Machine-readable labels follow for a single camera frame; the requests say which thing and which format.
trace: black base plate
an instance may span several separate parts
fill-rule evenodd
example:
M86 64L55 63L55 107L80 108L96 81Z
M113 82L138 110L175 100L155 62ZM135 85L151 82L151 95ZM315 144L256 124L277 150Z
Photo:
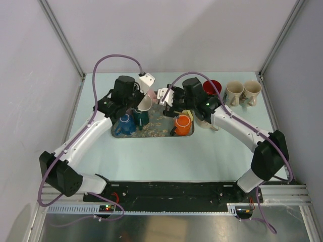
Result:
M141 212L227 212L227 203L249 203L250 196L256 201L255 189L243 201L234 196L234 183L179 183L109 181L101 196L113 200L119 195L119 203L126 211ZM260 202L263 202L261 190ZM103 202L84 195L84 202Z

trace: red mug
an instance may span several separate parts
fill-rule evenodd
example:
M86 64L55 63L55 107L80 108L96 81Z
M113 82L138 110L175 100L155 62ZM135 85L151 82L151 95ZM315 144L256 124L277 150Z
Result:
M221 93L221 90L222 90L221 83L216 80L211 80L211 81L216 86L219 93ZM207 94L214 94L214 95L217 94L217 92L214 90L214 87L212 86L212 84L209 81L206 81L203 83L203 89Z

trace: cable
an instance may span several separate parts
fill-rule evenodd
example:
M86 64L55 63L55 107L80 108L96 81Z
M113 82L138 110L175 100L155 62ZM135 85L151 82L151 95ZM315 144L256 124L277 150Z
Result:
M257 188L256 188L256 199L257 199L257 203L258 203L258 208L259 208L259 211L260 211L260 213L261 213L261 215L262 215L262 219L261 218L254 218L254 219L256 219L256 220L258 220L258 221L263 221L266 225L267 225L267 227L269 228L269 230L273 233L273 234L277 234L277 230L268 222L268 220L266 219L266 217L265 217L265 215L264 215L264 212L263 212L263 209L262 209L262 207L261 207L261 205L260 205L260 200L259 200L259 196L258 196L258 192L259 192L259 186L261 186L262 184L264 184L265 183L265 181L263 181L262 183L260 183L258 186L257 186Z
M116 203L114 201L111 201L111 200L109 200L107 198L104 198L104 197L102 197L102 196L100 196L98 194L95 194L95 193L89 193L89 194L91 194L93 196L96 196L96 197L98 197L98 198L100 198L100 199L102 199L102 200L104 200L106 202L109 202L109 203L111 203L111 204L113 204L115 206L118 206L121 209L121 211L122 211L122 214L120 216L116 217L116 218L101 218L101 217L99 217L98 218L99 221L101 221L101 220L103 220L103 221L115 221L115 220L118 220L118 219L122 218L125 215L125 210L124 210L124 208L120 204L118 204L118 203ZM62 228L62 227L70 226L72 224L75 224L75 223L77 223L77 222L79 222L79 221L81 221L83 219L87 219L87 218L97 218L97 216L95 216L95 215L94 216L93 215L88 215L88 216L84 216L84 217L78 218L78 219L76 219L76 220L74 220L72 222L66 223L66 224L55 225L55 224L51 224L50 223L50 225L53 226L53 227L56 227L56 228Z
M96 95L96 89L95 89L95 73L96 73L96 69L98 67L98 65L105 59L108 59L110 57L122 57L122 58L126 58L126 59L130 59L132 61L134 61L135 63L137 63L139 69L140 69L140 74L144 74L144 71L141 67L141 64L139 63L139 61L137 61L135 58L132 58L130 56L127 56L127 55L123 55L123 54L109 54L109 55L106 55L104 57L102 57L101 59L99 59L97 61L97 63L95 64L94 66L94 69L93 69L93 74L92 74L92 86L93 86L93 94L94 94L94 101L95 101L95 107L94 107L94 111L93 111L93 115L92 117L90 118L89 122L87 123L88 125L90 125L92 123L92 121L94 120L94 117L97 113L97 108L98 108L98 104L97 104L97 95ZM89 127L88 126L85 126L75 137L74 139L72 139L70 141L70 143L67 144L67 146L64 148L64 150L68 150L76 141L77 139L88 129ZM45 172L42 180L41 180L41 183L40 183L40 186L39 186L39 189L38 189L38 203L41 207L48 207L50 206L51 204L53 204L54 202L56 202L63 194L60 194L58 195L54 200L52 200L51 202L45 204L42 202L41 200L41 194L42 194L42 189L45 185L45 182L46 182L46 179L48 178L48 175L49 173L51 172L51 170L53 169L53 167L56 165L56 163L59 161L59 159L64 155L64 150L55 158L55 160L52 162L52 164L49 166L49 168L47 169L47 171Z
M240 218L239 215L237 214L237 219L241 222L241 221L251 221L251 220L255 220L255 221L259 221L259 222L262 222L262 223L265 223L265 220L262 219L262 218ZM268 223L268 228L270 228L271 232L273 234L277 234L277 230L270 224Z
M116 192L112 193L111 195L116 196L116 197L117 197L117 201L116 201L116 203L119 203L119 195L118 195Z
M252 196L250 196L250 211L253 211L253 210L255 210L255 205L254 205L254 203L253 203L253 199L252 199Z
M260 135L262 138L264 138L265 140L267 140L274 148L275 148L275 150L278 152L278 154L281 156L281 158L283 159L283 162L284 162L284 164L286 165L286 167L287 167L287 170L288 170L288 174L289 174L289 178L288 178L288 180L286 180L286 179L283 179L283 178L280 178L280 177L278 177L278 176L274 176L276 179L279 179L279 180L282 180L282 181L285 181L285 182L291 182L292 180L293 180L293 172L292 172L292 169L291 169L291 167L290 167L290 165L289 165L289 163L288 163L288 161L287 161L287 159L286 159L286 157L283 155L283 153L281 152L281 150L277 147L277 145L271 140L271 139L269 139L266 135L264 135L263 133L261 133L261 132L259 132L256 128L254 128L253 126L251 126L250 124L248 124L247 122L245 122L244 120L242 120L242 119L240 119L240 118L238 118L238 117L236 117L236 116L234 116L233 114L231 114L228 110L227 110L227 108L226 108L226 106L225 106L225 104L223 103L223 101L222 101L222 99L221 99L221 97L220 97L220 93L219 93L219 91L218 91L218 89L216 88L216 86L214 85L214 83L206 76L206 75L204 75L204 74L202 74L202 73L200 73L200 72L186 72L186 73L183 73L183 74L181 74L178 78L176 78L172 83L171 83L171 85L168 87L168 89L167 89L167 91L166 91L166 93L165 93L165 95L164 95L164 97L162 98L162 101L164 101L165 100L165 98L167 97L167 94L169 93L169 91L171 90L171 88L173 87L173 85L179 80L179 79L181 79L183 76L186 76L186 75L191 75L191 74L193 74L193 75L199 75L199 76L202 76L202 77L204 77L205 79L207 79L209 82L210 82L210 84L212 85L212 87L214 88L214 90L216 91L216 93L217 93L217 95L218 95L218 99L220 100L220 103L221 103L221 106L222 106L222 108L224 109L224 111L227 113L227 115L229 115L231 118L234 118L235 120L237 120L239 123L241 123L241 124L243 124L244 126L246 126L246 127L248 127L250 130L252 130L253 132L255 132L257 135ZM259 191L259 186L261 186L262 184L264 184L265 183L265 181L263 181L261 184L259 184L257 187L256 187L256 194L258 194L258 191ZM263 210L262 210L262 208L261 208L261 205L260 205L260 201L259 201L259 197L258 196L256 196L256 198L257 198L257 203L258 203L258 206L259 206L259 210L260 210L260 213L261 213L261 215L262 215L262 217L263 217L263 219L261 219L261 218L253 218L253 220L257 220L257 221L262 221L262 222L264 222L266 225L267 225L267 227L270 229L270 231L273 233L273 234L277 234L277 231L276 231L276 229L270 224L270 223L268 223L268 221L267 221L267 219L266 219L266 217L265 217L265 215L264 215L264 212L263 212Z

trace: white mug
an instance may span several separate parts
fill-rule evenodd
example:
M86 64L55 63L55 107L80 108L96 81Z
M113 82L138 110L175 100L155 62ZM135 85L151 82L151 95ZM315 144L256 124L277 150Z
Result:
M244 90L244 86L239 81L230 81L226 86L224 100L228 106L238 106L240 96Z
M254 80L246 81L244 84L244 90L240 97L240 103L242 106L256 106L257 96L261 92L261 84Z
M152 99L148 94L146 94L141 100L141 102L139 103L137 108L139 111L148 111L150 110L151 106L152 106Z

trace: cup handle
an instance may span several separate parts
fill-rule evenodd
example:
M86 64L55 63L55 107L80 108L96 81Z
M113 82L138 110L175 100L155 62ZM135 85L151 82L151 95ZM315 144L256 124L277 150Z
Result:
M142 119L140 118L140 119L139 119L139 130L142 130L142 127L143 127L143 126L142 126Z
M212 130L214 130L214 131L219 131L219 127L218 128L216 128L216 127L214 127L214 126L212 126L210 129L212 129Z
M118 126L115 129L115 135L119 136L121 134L121 127L120 127L120 123L118 123Z
M176 126L174 126L171 130L171 136L174 136L176 134Z
M257 104L257 97L252 96L250 102L248 103L250 106L256 106Z
M233 101L231 102L231 105L232 105L232 106L238 106L238 104L239 104L239 97L234 96L234 99L233 99Z

